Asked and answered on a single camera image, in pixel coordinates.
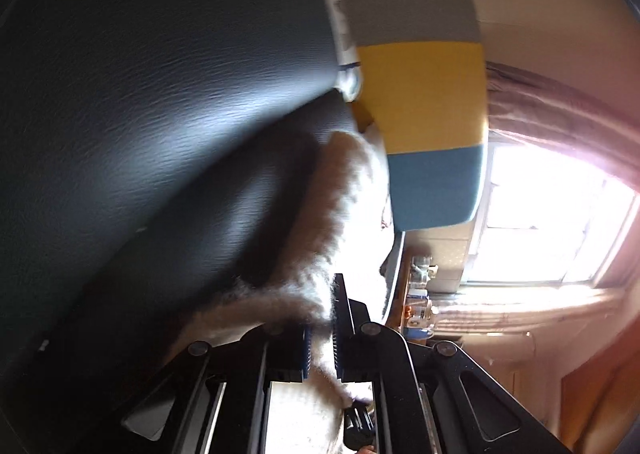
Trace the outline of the wooden side table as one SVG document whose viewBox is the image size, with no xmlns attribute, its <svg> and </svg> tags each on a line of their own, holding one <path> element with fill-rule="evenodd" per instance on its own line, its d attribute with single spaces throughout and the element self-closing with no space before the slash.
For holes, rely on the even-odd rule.
<svg viewBox="0 0 640 454">
<path fill-rule="evenodd" d="M 406 250 L 386 326 L 399 331 L 408 342 L 425 346 L 435 335 L 435 314 L 428 289 L 438 265 L 432 255 Z"/>
</svg>

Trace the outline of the triangle pattern cushion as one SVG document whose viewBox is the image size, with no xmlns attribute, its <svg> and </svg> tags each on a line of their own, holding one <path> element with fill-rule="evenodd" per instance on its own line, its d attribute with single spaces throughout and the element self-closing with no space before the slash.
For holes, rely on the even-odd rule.
<svg viewBox="0 0 640 454">
<path fill-rule="evenodd" d="M 338 64 L 335 88 L 345 102 L 353 102 L 360 94 L 362 73 L 360 58 L 346 10 L 346 0 L 324 0 L 329 14 Z"/>
</svg>

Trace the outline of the cream knitted sweater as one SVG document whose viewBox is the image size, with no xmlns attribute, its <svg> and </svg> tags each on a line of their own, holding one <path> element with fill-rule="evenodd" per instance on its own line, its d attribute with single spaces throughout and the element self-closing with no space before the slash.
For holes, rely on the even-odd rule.
<svg viewBox="0 0 640 454">
<path fill-rule="evenodd" d="M 236 281 L 188 318 L 166 358 L 195 341 L 230 344 L 260 325 L 307 324 L 310 372 L 301 384 L 277 385 L 271 396 L 270 453 L 341 453 L 343 413 L 355 393 L 340 382 L 332 350 L 333 283 L 343 275 L 355 295 L 381 317 L 386 298 L 380 267 L 393 246 L 390 172 L 376 125 L 335 131 L 321 149 L 302 207 L 262 287 Z"/>
</svg>

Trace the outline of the patterned window curtain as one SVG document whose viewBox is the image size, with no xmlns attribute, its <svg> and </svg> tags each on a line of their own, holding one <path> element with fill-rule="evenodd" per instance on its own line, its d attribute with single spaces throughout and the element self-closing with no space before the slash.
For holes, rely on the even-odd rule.
<svg viewBox="0 0 640 454">
<path fill-rule="evenodd" d="M 511 139 L 586 160 L 639 189 L 639 116 L 577 88 L 490 62 L 489 128 Z"/>
</svg>

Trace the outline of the grey yellow blue sofa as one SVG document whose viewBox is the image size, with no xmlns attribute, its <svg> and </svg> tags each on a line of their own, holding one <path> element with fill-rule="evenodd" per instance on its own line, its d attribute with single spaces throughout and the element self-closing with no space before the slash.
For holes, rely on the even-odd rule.
<svg viewBox="0 0 640 454">
<path fill-rule="evenodd" d="M 486 171 L 485 57 L 473 0 L 346 0 L 401 232 L 470 221 Z"/>
</svg>

